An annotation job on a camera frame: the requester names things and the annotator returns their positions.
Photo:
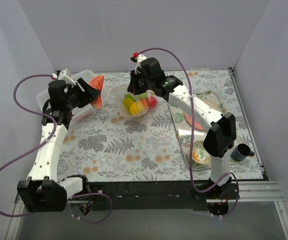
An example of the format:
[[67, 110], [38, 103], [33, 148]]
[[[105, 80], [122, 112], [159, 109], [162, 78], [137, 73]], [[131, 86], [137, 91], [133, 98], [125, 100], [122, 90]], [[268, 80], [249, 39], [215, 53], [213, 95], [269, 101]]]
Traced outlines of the watermelon slice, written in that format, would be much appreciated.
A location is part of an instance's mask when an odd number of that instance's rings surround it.
[[103, 82], [104, 82], [104, 76], [97, 75], [88, 83], [88, 85], [94, 89], [91, 94], [90, 104], [96, 109], [101, 109], [103, 105], [102, 99], [101, 99], [101, 91], [103, 89]]

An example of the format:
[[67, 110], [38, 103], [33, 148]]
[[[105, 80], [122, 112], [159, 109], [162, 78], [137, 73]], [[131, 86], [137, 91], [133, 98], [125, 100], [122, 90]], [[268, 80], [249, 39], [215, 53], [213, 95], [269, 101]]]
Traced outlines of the green apple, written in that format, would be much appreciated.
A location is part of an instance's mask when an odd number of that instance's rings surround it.
[[141, 100], [141, 99], [145, 99], [145, 98], [148, 97], [148, 93], [145, 92], [145, 93], [137, 94], [136, 97], [137, 97], [138, 99], [140, 99], [140, 100]]

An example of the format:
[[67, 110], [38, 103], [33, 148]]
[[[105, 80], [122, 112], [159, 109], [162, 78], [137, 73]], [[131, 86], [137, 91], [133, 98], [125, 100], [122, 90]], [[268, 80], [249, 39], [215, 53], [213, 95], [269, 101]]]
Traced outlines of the red apple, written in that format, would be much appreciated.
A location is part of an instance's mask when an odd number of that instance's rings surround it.
[[149, 96], [145, 98], [145, 101], [149, 109], [155, 108], [158, 104], [158, 101], [154, 96]]

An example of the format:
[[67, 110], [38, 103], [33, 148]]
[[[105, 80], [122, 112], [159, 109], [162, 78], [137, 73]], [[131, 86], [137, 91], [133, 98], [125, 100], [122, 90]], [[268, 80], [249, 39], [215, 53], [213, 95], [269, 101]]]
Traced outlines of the green starfruit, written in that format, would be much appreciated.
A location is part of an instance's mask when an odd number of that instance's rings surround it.
[[129, 99], [135, 101], [134, 97], [131, 94], [126, 94], [125, 98], [129, 98]]

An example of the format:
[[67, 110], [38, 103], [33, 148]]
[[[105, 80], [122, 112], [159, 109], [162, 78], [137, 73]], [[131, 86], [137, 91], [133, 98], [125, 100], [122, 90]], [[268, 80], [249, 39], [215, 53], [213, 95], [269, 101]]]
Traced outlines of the clear zip top bag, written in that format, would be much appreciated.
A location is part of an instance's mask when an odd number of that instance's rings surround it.
[[138, 118], [144, 116], [148, 110], [154, 109], [157, 104], [157, 98], [151, 90], [135, 95], [129, 92], [127, 85], [120, 85], [111, 90], [114, 96], [119, 112], [126, 118]]

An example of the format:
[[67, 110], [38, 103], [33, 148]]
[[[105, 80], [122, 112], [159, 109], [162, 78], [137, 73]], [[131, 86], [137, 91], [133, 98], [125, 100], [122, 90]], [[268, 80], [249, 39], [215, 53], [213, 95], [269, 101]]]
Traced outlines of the yellow bell pepper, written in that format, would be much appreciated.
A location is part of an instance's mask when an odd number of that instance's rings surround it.
[[135, 103], [135, 101], [133, 101], [133, 100], [131, 100], [131, 99], [129, 99], [129, 98], [125, 98], [125, 99], [123, 100], [123, 105], [125, 106], [125, 108], [126, 108], [127, 110], [130, 109], [130, 106], [131, 106], [133, 103]]

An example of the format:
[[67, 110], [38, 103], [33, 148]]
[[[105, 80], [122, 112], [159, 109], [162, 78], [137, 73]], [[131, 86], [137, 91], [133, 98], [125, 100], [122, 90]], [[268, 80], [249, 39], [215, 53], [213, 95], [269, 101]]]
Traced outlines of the yellow lemon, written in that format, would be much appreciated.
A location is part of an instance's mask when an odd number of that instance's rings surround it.
[[135, 103], [130, 106], [129, 112], [132, 116], [136, 116], [144, 113], [145, 110], [146, 108], [141, 101], [135, 101]]

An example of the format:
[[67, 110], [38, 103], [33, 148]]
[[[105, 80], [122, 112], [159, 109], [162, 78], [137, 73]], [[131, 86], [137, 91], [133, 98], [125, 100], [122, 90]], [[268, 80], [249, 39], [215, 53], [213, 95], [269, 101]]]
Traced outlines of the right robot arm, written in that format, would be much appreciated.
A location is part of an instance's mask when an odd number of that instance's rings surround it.
[[139, 95], [151, 90], [202, 126], [206, 132], [203, 146], [211, 157], [210, 194], [216, 199], [223, 198], [231, 183], [229, 158], [237, 137], [235, 116], [230, 112], [221, 113], [193, 96], [177, 77], [166, 76], [154, 57], [135, 54], [130, 59], [135, 63], [127, 89], [130, 93]]

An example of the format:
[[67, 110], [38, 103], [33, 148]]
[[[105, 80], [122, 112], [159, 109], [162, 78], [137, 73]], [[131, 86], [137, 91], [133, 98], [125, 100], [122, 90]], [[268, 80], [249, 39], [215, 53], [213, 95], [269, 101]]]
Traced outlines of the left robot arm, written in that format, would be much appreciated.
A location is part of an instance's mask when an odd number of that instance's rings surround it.
[[102, 76], [90, 82], [79, 78], [72, 84], [63, 79], [49, 83], [49, 98], [42, 108], [40, 142], [43, 146], [37, 150], [26, 180], [19, 181], [17, 185], [17, 192], [30, 213], [61, 212], [71, 197], [76, 196], [79, 200], [89, 197], [90, 187], [86, 184], [85, 175], [72, 175], [58, 181], [57, 166], [73, 117], [72, 111], [86, 105], [100, 108], [102, 88]]

